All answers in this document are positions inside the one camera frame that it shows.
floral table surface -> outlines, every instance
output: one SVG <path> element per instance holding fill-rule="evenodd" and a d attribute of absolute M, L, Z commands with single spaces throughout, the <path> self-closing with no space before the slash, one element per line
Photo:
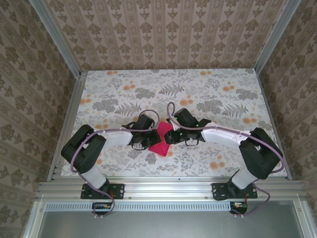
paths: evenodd
<path fill-rule="evenodd" d="M 167 118 L 166 105 L 187 108 L 198 120 L 210 119 L 239 130 L 261 127 L 276 141 L 253 69 L 164 69 L 89 71 L 74 124 L 119 128 L 145 109 Z M 130 146 L 104 148 L 97 160 L 107 176 L 232 176 L 244 166 L 239 151 L 214 143 L 171 145 L 166 157 Z M 74 175 L 65 162 L 63 176 Z M 286 176 L 286 171 L 277 173 Z"/>

wall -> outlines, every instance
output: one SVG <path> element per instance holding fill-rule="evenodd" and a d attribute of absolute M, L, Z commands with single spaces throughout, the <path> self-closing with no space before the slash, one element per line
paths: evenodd
<path fill-rule="evenodd" d="M 74 78 L 27 0 L 0 1 L 0 237 L 19 237 L 45 181 Z"/>
<path fill-rule="evenodd" d="M 45 0 L 82 70 L 251 68 L 286 0 Z"/>
<path fill-rule="evenodd" d="M 260 78 L 292 175 L 316 214 L 317 0 L 301 1 Z"/>

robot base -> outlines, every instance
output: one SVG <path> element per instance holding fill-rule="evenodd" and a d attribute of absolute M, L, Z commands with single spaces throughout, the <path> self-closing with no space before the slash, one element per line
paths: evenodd
<path fill-rule="evenodd" d="M 123 183 L 111 183 L 107 193 L 114 199 L 123 199 L 124 197 L 124 184 Z M 89 187 L 88 184 L 84 184 L 81 190 L 81 199 L 109 199 L 102 193 L 96 192 Z"/>
<path fill-rule="evenodd" d="M 228 183 L 212 183 L 212 195 L 217 201 L 226 199 L 246 199 L 258 198 L 257 190 L 253 184 L 249 184 L 245 189 L 241 189 L 235 196 L 233 196 L 228 189 Z"/>

aluminum frame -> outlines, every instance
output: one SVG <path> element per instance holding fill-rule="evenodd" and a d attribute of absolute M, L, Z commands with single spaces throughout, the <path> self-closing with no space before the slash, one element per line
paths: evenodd
<path fill-rule="evenodd" d="M 47 202 L 46 212 L 86 211 L 91 212 L 94 202 Z M 211 212 L 230 211 L 230 202 L 135 202 L 118 200 L 115 202 L 114 212 Z"/>
<path fill-rule="evenodd" d="M 84 89 L 87 72 L 81 74 L 76 80 L 73 95 L 66 113 L 56 152 L 54 154 L 48 182 L 42 182 L 38 188 L 38 194 L 26 227 L 24 238 L 35 238 L 38 236 L 43 221 L 45 208 L 49 202 L 73 202 L 87 203 L 93 200 L 80 199 L 83 181 L 78 176 L 61 176 L 64 159 L 60 151 L 72 133 L 76 119 L 81 94 Z M 264 96 L 264 101 L 269 112 L 274 133 L 281 147 L 278 134 L 267 104 L 267 99 L 258 77 L 259 84 Z M 269 177 L 257 182 L 257 185 L 271 194 L 271 200 L 293 201 L 297 211 L 297 217 L 305 238 L 316 238 L 316 227 L 308 208 L 300 181 L 291 180 L 289 168 L 286 168 L 288 179 L 285 177 Z M 229 177 L 107 177 L 112 183 L 125 184 L 124 202 L 134 203 L 162 203 L 162 202 L 216 202 L 212 197 L 211 183 L 227 182 Z M 258 199 L 250 201 L 264 201 L 267 195 L 258 191 Z"/>
<path fill-rule="evenodd" d="M 30 0 L 32 6 L 34 7 L 36 13 L 39 15 L 41 21 L 43 22 L 46 30 L 49 32 L 51 38 L 53 39 L 55 45 L 57 46 L 59 52 L 63 56 L 66 64 L 73 73 L 75 79 L 80 76 L 81 67 L 76 61 L 69 45 L 65 41 L 63 34 L 57 27 L 53 17 L 50 14 L 45 1 L 43 0 Z"/>
<path fill-rule="evenodd" d="M 55 149 L 55 153 L 53 156 L 50 172 L 47 178 L 47 181 L 52 180 L 55 166 L 63 165 L 64 158 L 60 155 L 63 146 L 69 140 L 71 133 L 73 131 L 73 127 L 75 124 L 75 119 L 81 99 L 81 95 L 84 91 L 85 82 L 87 78 L 88 72 L 83 72 L 80 75 L 80 78 L 75 81 L 73 93 L 71 95 L 69 105 L 67 108 L 66 116 L 64 119 L 63 127 L 61 129 L 61 133 L 58 138 L 57 146 Z"/>
<path fill-rule="evenodd" d="M 269 38 L 267 39 L 259 58 L 254 65 L 255 71 L 260 74 L 264 68 L 268 58 L 272 54 L 275 46 L 277 45 L 279 39 L 281 38 L 285 28 L 290 22 L 294 12 L 296 11 L 301 0 L 290 0 L 287 1 L 282 13 L 280 14 Z"/>

pink cloth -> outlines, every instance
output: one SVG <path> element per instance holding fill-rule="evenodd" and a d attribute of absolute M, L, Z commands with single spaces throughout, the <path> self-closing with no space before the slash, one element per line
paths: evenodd
<path fill-rule="evenodd" d="M 152 151 L 159 155 L 166 156 L 169 149 L 169 145 L 165 143 L 164 135 L 172 129 L 173 129 L 173 126 L 171 124 L 161 121 L 158 125 L 158 134 L 160 136 L 161 142 L 154 146 L 151 146 L 149 148 L 149 151 Z"/>

